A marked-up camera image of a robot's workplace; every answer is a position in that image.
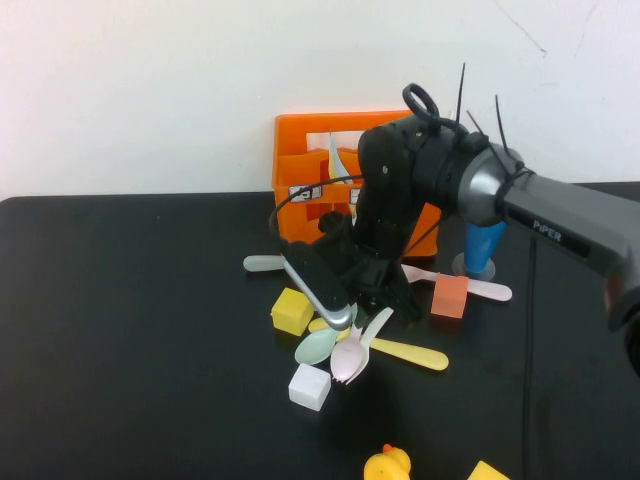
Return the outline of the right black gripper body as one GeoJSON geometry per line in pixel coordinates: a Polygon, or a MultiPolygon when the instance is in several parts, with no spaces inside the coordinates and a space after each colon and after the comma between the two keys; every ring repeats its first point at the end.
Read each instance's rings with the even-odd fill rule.
{"type": "Polygon", "coordinates": [[[398,259],[360,245],[352,232],[352,218],[338,211],[320,217],[319,255],[338,278],[351,300],[363,297],[375,306],[399,306],[397,297],[398,259]]]}

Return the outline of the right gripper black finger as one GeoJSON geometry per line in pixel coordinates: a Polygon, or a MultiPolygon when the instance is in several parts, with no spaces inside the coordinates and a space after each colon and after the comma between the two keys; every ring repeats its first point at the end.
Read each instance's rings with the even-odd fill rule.
{"type": "Polygon", "coordinates": [[[356,302],[355,326],[366,328],[375,317],[375,302],[363,297],[356,302]]]}
{"type": "Polygon", "coordinates": [[[408,322],[419,321],[421,319],[421,307],[402,267],[397,270],[397,297],[401,316],[408,322]]]}

